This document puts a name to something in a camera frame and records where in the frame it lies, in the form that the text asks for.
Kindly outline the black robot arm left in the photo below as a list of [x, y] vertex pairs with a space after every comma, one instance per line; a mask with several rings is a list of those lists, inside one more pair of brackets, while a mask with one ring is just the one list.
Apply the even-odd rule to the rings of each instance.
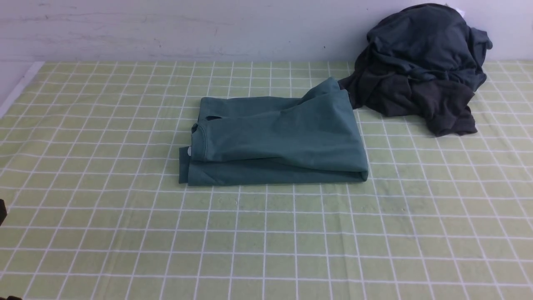
[[7, 207], [3, 199], [0, 199], [0, 226], [4, 223], [7, 217]]

